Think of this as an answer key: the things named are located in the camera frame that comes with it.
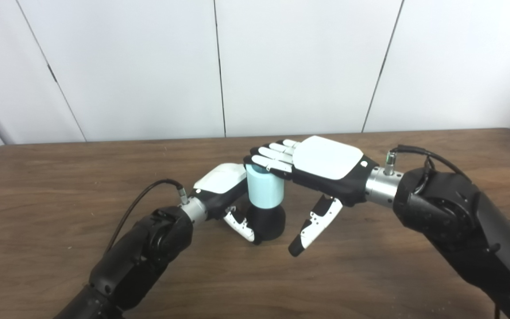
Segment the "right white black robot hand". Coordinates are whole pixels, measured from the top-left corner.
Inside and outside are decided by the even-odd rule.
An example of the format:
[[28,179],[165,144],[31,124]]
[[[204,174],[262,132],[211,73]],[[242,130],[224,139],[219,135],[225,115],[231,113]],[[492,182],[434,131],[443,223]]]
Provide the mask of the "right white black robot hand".
[[310,136],[301,142],[283,139],[253,147],[243,161],[321,193],[289,245],[289,253],[294,257],[309,248],[342,208],[366,202],[367,181],[379,167],[359,148],[320,136]]

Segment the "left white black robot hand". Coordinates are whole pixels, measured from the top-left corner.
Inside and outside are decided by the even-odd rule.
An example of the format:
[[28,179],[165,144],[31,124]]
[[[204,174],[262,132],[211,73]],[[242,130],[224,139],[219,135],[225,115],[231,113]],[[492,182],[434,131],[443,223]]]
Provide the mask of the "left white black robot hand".
[[189,197],[194,206],[189,213],[193,222],[224,220],[235,232],[254,245],[262,240],[247,217],[235,205],[247,195],[247,172],[238,163],[222,163],[209,171],[193,186]]

